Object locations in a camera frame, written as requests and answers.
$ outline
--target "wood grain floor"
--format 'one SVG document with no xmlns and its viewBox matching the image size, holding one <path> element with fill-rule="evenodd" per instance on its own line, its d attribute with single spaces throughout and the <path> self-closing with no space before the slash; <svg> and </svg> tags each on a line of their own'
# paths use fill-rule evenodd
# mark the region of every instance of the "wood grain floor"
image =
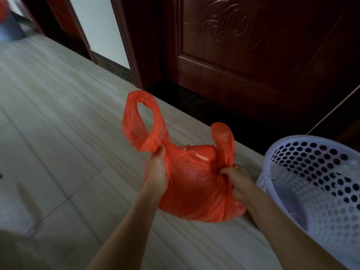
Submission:
<svg viewBox="0 0 360 270">
<path fill-rule="evenodd" d="M 121 131 L 136 88 L 38 34 L 0 42 L 0 267 L 84 269 L 137 197 L 146 153 Z M 210 127 L 158 100 L 177 145 Z M 139 107 L 145 126 L 152 113 Z M 256 180 L 263 156 L 236 143 Z M 142 269 L 280 269 L 246 218 L 185 221 L 158 211 Z"/>
</svg>

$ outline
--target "forearm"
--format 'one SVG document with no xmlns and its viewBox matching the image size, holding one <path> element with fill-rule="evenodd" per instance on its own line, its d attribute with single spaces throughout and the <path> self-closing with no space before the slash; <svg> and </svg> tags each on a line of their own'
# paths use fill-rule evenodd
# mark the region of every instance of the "forearm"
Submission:
<svg viewBox="0 0 360 270">
<path fill-rule="evenodd" d="M 346 269 L 294 224 L 274 201 L 256 186 L 247 192 L 243 202 L 284 270 Z"/>
<path fill-rule="evenodd" d="M 88 269 L 139 269 L 161 195 L 144 185 L 123 221 Z"/>
</svg>

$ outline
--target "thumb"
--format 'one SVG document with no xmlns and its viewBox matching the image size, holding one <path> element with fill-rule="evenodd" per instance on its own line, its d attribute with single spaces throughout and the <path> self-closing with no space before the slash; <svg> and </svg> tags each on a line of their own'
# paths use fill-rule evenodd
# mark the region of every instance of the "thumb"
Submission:
<svg viewBox="0 0 360 270">
<path fill-rule="evenodd" d="M 226 174 L 229 175 L 229 173 L 231 172 L 232 168 L 222 168 L 221 170 L 219 170 L 220 174 Z"/>
<path fill-rule="evenodd" d="M 154 154 L 154 156 L 156 157 L 160 157 L 160 158 L 164 158 L 165 157 L 165 153 L 166 153 L 166 148 L 164 145 L 160 145 L 160 148 L 156 151 L 156 153 Z"/>
</svg>

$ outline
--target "black baseboard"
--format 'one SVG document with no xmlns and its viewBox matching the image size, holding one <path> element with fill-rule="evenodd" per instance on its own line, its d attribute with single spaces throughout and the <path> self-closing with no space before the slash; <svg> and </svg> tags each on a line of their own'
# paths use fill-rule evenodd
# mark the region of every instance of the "black baseboard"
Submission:
<svg viewBox="0 0 360 270">
<path fill-rule="evenodd" d="M 227 124 L 236 141 L 260 154 L 265 154 L 275 141 L 284 137 L 281 133 L 228 112 L 220 104 L 169 81 L 159 81 L 146 91 L 206 125 L 210 126 L 214 122 Z"/>
<path fill-rule="evenodd" d="M 131 73 L 130 69 L 112 60 L 109 60 L 108 58 L 105 58 L 104 56 L 95 53 L 94 51 L 92 51 L 92 54 L 94 55 L 97 65 L 113 73 L 114 75 L 117 75 L 118 77 L 130 82 L 131 84 L 134 84 L 133 74 Z"/>
</svg>

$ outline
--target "white plastic laundry basket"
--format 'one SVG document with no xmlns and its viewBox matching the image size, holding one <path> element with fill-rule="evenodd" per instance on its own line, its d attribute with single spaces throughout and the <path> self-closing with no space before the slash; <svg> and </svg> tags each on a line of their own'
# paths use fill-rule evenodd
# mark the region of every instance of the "white plastic laundry basket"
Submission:
<svg viewBox="0 0 360 270">
<path fill-rule="evenodd" d="M 345 266 L 360 269 L 360 153 L 317 136 L 288 136 L 266 152 L 257 185 Z"/>
</svg>

